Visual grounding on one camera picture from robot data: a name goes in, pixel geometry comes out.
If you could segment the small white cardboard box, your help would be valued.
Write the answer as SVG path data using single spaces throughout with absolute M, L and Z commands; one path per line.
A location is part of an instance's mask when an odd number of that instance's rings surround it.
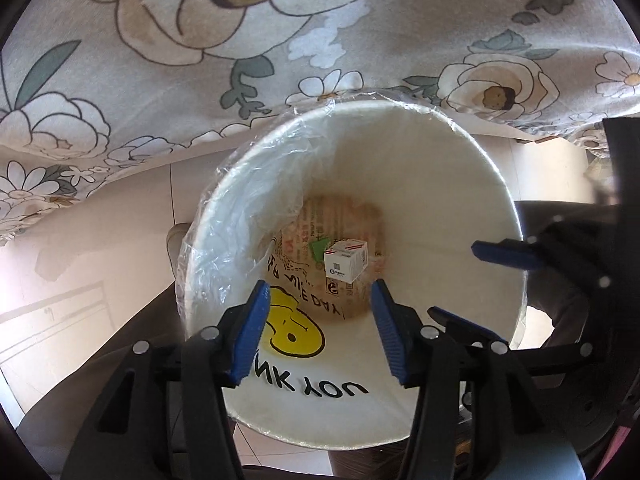
M 368 243 L 365 240 L 339 240 L 323 253 L 326 277 L 352 284 L 367 269 Z

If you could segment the floral bed sheet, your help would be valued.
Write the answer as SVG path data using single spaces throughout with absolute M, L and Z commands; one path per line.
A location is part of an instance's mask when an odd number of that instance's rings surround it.
M 596 150 L 639 41 L 615 0 L 1 0 L 1 236 L 373 88 Z

